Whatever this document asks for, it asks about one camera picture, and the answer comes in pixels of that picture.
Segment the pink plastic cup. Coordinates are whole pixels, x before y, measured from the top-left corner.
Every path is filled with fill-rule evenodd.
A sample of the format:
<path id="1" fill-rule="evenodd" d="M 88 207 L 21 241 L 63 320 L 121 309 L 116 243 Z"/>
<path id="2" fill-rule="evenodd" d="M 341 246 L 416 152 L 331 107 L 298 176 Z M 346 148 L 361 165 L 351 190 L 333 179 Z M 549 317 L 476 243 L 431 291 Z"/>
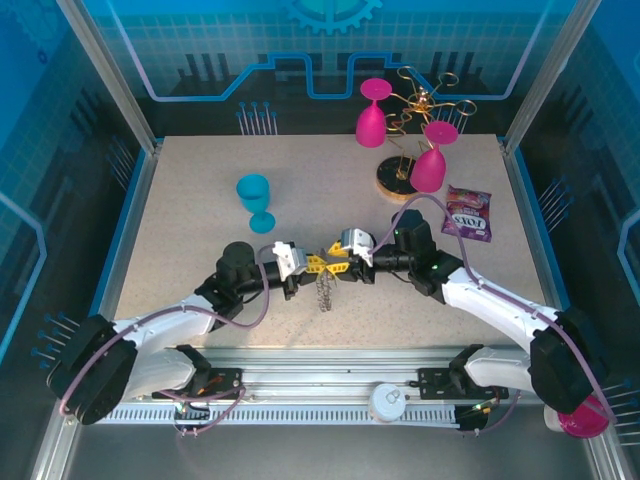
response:
<path id="1" fill-rule="evenodd" d="M 599 436 L 610 425 L 609 417 L 601 402 L 593 395 L 590 395 L 572 414 L 559 413 L 545 405 L 543 417 L 549 430 L 579 439 Z"/>

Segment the white drink can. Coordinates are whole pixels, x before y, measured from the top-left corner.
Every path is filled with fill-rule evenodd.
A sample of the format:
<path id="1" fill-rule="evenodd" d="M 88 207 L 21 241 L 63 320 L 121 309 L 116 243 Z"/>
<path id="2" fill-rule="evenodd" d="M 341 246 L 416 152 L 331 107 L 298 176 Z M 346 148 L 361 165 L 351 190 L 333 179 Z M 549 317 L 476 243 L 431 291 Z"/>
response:
<path id="1" fill-rule="evenodd" d="M 379 423 L 392 423 L 399 420 L 406 410 L 406 398 L 401 390 L 389 383 L 377 385 L 368 402 L 370 416 Z"/>

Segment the purple candy bag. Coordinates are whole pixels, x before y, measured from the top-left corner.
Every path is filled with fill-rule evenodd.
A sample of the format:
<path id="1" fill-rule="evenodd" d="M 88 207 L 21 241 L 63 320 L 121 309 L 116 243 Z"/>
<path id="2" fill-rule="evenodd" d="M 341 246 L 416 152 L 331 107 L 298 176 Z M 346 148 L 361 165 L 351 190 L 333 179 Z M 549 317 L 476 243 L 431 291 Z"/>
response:
<path id="1" fill-rule="evenodd" d="M 441 232 L 463 238 L 490 243 L 492 231 L 490 224 L 490 203 L 492 195 L 487 192 L 448 186 L 446 210 Z"/>

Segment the aluminium frame post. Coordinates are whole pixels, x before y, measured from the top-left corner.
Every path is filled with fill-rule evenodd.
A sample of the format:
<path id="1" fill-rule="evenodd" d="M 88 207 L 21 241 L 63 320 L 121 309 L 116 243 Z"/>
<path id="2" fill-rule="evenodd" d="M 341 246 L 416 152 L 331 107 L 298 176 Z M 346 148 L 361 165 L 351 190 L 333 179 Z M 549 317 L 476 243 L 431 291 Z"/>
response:
<path id="1" fill-rule="evenodd" d="M 157 141 L 116 60 L 82 0 L 55 0 L 141 148 L 153 156 Z"/>
<path id="2" fill-rule="evenodd" d="M 513 156 L 566 67 L 602 0 L 576 0 L 517 111 L 503 142 L 505 156 Z"/>

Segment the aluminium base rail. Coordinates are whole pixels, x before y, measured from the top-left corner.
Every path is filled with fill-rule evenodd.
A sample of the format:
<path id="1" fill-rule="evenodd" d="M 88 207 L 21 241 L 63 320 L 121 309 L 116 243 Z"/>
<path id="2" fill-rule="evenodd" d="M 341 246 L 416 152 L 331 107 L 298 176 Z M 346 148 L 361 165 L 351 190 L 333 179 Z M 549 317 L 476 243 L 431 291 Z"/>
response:
<path id="1" fill-rule="evenodd" d="M 463 348 L 393 349 L 201 348 L 218 367 L 243 370 L 242 382 L 252 402 L 287 404 L 364 403 L 380 383 L 398 386 L 420 400 L 408 383 L 420 368 L 445 368 Z"/>

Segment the blue plastic wine glass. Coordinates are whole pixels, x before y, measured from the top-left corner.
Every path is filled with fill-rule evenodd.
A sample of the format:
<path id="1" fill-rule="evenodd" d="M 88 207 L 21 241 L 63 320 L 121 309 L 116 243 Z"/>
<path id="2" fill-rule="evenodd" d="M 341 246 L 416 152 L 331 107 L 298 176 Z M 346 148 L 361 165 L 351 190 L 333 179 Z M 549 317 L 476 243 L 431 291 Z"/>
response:
<path id="1" fill-rule="evenodd" d="M 251 214 L 250 229 L 257 234 L 272 231 L 276 220 L 268 211 L 270 185 L 267 178 L 259 174 L 246 175 L 237 182 L 236 193 L 244 208 Z"/>

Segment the pink plastic wine glass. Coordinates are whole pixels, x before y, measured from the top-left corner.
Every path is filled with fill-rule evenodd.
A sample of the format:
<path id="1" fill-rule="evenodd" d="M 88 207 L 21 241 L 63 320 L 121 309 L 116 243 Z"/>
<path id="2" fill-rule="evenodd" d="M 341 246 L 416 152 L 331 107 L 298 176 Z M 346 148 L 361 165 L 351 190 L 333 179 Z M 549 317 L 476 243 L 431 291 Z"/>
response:
<path id="1" fill-rule="evenodd" d="M 420 193 L 434 193 L 442 187 L 446 175 L 447 165 L 441 147 L 453 144 L 458 138 L 458 130 L 449 122 L 433 121 L 425 127 L 424 135 L 431 148 L 414 163 L 410 184 Z"/>
<path id="2" fill-rule="evenodd" d="M 386 140 L 386 117 L 379 102 L 392 93 L 391 84 L 382 78 L 370 78 L 360 86 L 361 94 L 370 104 L 361 112 L 356 123 L 356 141 L 366 148 L 378 148 Z"/>

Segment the perforated metal keyring plate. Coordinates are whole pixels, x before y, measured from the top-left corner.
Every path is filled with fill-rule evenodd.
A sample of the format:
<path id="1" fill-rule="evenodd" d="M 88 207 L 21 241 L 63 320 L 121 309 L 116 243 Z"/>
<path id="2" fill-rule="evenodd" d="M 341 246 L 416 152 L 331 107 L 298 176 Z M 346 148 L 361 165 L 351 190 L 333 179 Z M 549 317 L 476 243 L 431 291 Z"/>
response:
<path id="1" fill-rule="evenodd" d="M 319 310 L 321 313 L 329 312 L 332 309 L 332 294 L 337 280 L 331 272 L 325 270 L 317 276 L 315 284 Z"/>

